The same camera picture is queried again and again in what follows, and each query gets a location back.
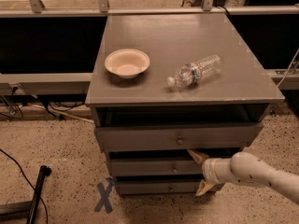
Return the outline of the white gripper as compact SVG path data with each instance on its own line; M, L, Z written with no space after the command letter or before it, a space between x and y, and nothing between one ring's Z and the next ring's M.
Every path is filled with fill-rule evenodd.
M194 161L202 165L202 171L205 180L201 180L195 195L197 197L213 190L215 185L226 183L230 180L231 166L230 159L209 159L205 153L195 149L188 149L188 153Z

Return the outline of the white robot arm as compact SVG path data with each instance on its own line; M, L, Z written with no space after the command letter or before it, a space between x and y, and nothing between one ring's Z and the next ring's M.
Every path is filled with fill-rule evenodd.
M278 170L248 152L237 152L231 158L209 158L195 149L188 153L202 168L204 179L196 191L202 196L219 184L265 186L299 204L299 176Z

